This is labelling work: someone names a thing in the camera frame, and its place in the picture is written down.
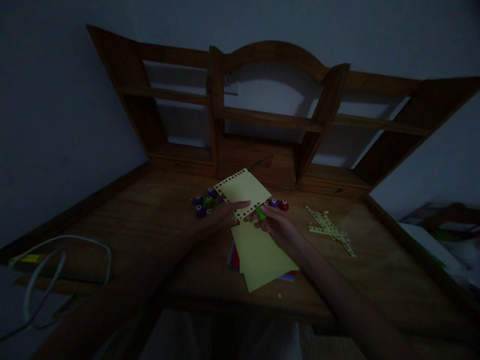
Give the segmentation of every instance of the paper with punched holes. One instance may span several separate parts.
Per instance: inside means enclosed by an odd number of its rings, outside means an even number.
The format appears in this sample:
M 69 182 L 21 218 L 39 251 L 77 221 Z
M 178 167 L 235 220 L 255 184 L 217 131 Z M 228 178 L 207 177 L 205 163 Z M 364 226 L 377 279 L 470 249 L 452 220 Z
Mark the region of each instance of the paper with punched holes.
M 224 195 L 228 203 L 250 200 L 250 206 L 234 212 L 238 220 L 245 218 L 272 196 L 246 168 L 219 182 L 215 190 Z
M 260 229 L 258 220 L 241 221 L 231 228 L 231 233 L 249 293 L 289 271 L 299 270 L 272 236 Z

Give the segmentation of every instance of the finger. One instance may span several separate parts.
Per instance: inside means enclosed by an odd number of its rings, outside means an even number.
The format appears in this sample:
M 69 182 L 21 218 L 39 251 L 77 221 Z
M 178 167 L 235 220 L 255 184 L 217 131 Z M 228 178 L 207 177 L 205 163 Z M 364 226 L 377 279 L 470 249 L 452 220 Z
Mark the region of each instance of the finger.
M 233 210 L 243 209 L 250 205 L 250 200 L 248 201 L 238 201 L 230 204 L 230 207 Z
M 270 227 L 272 226 L 272 219 L 270 219 L 270 218 L 267 217 L 267 218 L 264 219 L 264 220 L 260 220 L 258 223 L 260 224 L 260 228 L 261 228 L 263 231 L 266 231 L 266 232 L 268 233 Z
M 277 221 L 281 221 L 285 218 L 285 212 L 277 207 L 262 205 L 261 210 L 269 218 L 275 219 Z
M 265 233 L 269 233 L 270 232 L 270 223 L 266 222 L 266 221 L 263 221 L 261 224 L 260 224 L 260 229 L 262 229 L 262 231 L 264 231 Z

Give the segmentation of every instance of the paper scrap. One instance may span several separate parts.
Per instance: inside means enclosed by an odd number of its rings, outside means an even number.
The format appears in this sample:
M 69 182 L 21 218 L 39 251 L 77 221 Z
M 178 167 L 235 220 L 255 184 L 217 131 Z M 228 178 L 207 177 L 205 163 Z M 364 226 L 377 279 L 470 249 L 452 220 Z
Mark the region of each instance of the paper scrap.
M 228 203 L 250 200 L 250 206 L 234 212 L 238 220 L 245 218 L 272 196 L 246 168 L 227 177 L 214 187 L 217 192 L 225 196 Z
M 354 251 L 350 244 L 345 240 L 344 236 L 347 235 L 345 231 L 340 231 L 338 227 L 336 227 L 329 219 L 327 214 L 328 211 L 325 211 L 323 215 L 320 212 L 313 212 L 307 205 L 305 205 L 305 209 L 308 210 L 310 215 L 316 220 L 316 222 L 321 226 L 321 228 L 308 226 L 308 229 L 313 233 L 318 234 L 325 234 L 329 235 L 332 239 L 337 240 L 341 243 L 341 245 L 345 248 L 345 250 L 350 254 L 352 258 L 356 258 Z

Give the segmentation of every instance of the wooden desk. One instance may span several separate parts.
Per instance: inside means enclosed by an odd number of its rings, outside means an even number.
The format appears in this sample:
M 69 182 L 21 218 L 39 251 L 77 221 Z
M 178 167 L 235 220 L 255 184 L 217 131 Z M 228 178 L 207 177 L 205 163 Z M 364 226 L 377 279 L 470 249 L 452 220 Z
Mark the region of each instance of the wooden desk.
M 195 218 L 191 199 L 216 183 L 209 177 L 152 170 L 64 234 L 86 236 L 110 246 L 115 277 L 155 244 L 201 221 Z M 269 191 L 277 199 L 288 200 L 289 214 L 306 238 L 400 329 L 444 339 L 472 341 L 478 337 L 473 321 L 458 310 L 363 202 L 303 191 Z M 309 232 L 309 223 L 315 221 L 304 205 L 329 210 L 331 221 L 348 232 L 357 257 L 350 257 L 339 242 L 328 236 Z M 248 293 L 243 276 L 226 264 L 231 244 L 228 229 L 200 243 L 167 281 L 166 304 L 202 312 L 260 311 L 325 328 L 334 326 L 335 318 L 301 273 L 293 283 L 275 280 Z M 84 282 L 103 281 L 107 262 L 102 248 L 75 239 L 59 241 L 54 247 L 68 249 L 65 277 L 79 281 L 59 282 L 59 291 L 89 293 L 97 285 Z

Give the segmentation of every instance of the electrical cord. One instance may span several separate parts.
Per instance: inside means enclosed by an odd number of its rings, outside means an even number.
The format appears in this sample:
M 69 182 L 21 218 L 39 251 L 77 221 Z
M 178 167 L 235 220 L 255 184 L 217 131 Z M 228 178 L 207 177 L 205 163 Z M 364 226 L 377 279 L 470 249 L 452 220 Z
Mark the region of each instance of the electrical cord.
M 106 253 L 107 253 L 107 257 L 108 257 L 108 265 L 106 267 L 106 271 L 105 271 L 105 281 L 103 282 L 103 286 L 105 286 L 109 280 L 110 280 L 110 273 L 112 272 L 112 250 L 110 250 L 110 248 L 99 242 L 99 241 L 96 241 L 96 240 L 92 240 L 88 237 L 83 237 L 83 236 L 78 236 L 78 235 L 60 235 L 60 236 L 56 236 L 56 237 L 52 237 L 51 239 L 48 239 L 47 241 L 44 241 L 34 247 L 32 247 L 30 250 L 24 252 L 23 254 L 17 256 L 15 258 L 14 261 L 12 261 L 10 264 L 9 264 L 9 268 L 10 269 L 13 269 L 13 267 L 21 260 L 23 259 L 25 256 L 27 256 L 28 254 L 30 254 L 31 252 L 33 252 L 34 250 L 42 247 L 43 245 L 46 245 L 48 243 L 51 243 L 55 240 L 58 240 L 58 239 L 64 239 L 64 238 L 74 238 L 74 239 L 80 239 L 80 240 L 84 240 L 84 241 L 87 241 L 89 243 L 93 243 L 93 244 L 96 244 L 96 245 L 99 245 L 101 246 L 102 248 L 104 248 L 106 250 Z M 43 293 L 43 296 L 41 297 L 40 299 L 40 304 L 39 306 L 37 307 L 37 309 L 35 309 L 34 311 L 32 311 L 31 309 L 31 302 L 32 302 L 32 296 L 33 296 L 33 292 L 35 290 L 35 285 L 37 283 L 37 279 L 39 278 L 40 276 L 40 273 L 42 272 L 42 269 L 44 268 L 44 266 L 47 264 L 47 262 L 53 257 L 55 256 L 56 254 L 60 253 L 61 254 L 61 257 L 60 257 L 60 261 L 58 262 L 58 265 L 56 267 L 56 270 L 55 270 L 55 274 L 53 275 L 50 283 L 48 284 L 48 287 L 46 288 L 45 292 Z M 44 324 L 44 325 L 37 325 L 35 324 L 35 318 L 37 317 L 37 315 L 39 314 L 40 310 L 42 309 L 42 307 L 44 306 L 45 302 L 47 301 L 47 298 L 48 296 L 50 295 L 50 292 L 52 291 L 52 288 L 54 287 L 55 285 L 55 282 L 57 282 L 57 280 L 59 279 L 60 277 L 60 274 L 62 272 L 62 269 L 64 268 L 64 265 L 65 265 L 65 261 L 66 261 L 66 258 L 67 258 L 67 251 L 65 249 L 56 249 L 55 251 L 51 252 L 50 254 L 48 254 L 39 264 L 38 266 L 35 268 L 35 270 L 33 271 L 31 277 L 30 277 L 30 281 L 28 282 L 28 285 L 26 287 L 26 290 L 25 290 L 25 295 L 23 297 L 23 325 L 21 325 L 20 327 L 16 328 L 15 330 L 7 333 L 6 335 L 3 335 L 0 337 L 0 343 L 4 342 L 5 340 L 11 338 L 13 335 L 15 334 L 18 334 L 19 332 L 25 330 L 26 328 L 28 328 L 28 326 L 32 325 L 34 328 L 38 329 L 38 330 L 42 330 L 42 329 L 46 329 L 48 328 L 50 325 L 54 324 L 55 322 L 59 321 L 60 319 L 53 319 L 51 321 L 49 321 L 48 323 Z M 65 315 L 68 315 L 70 314 L 72 311 L 74 311 L 76 308 L 72 309 L 71 311 L 67 312 Z

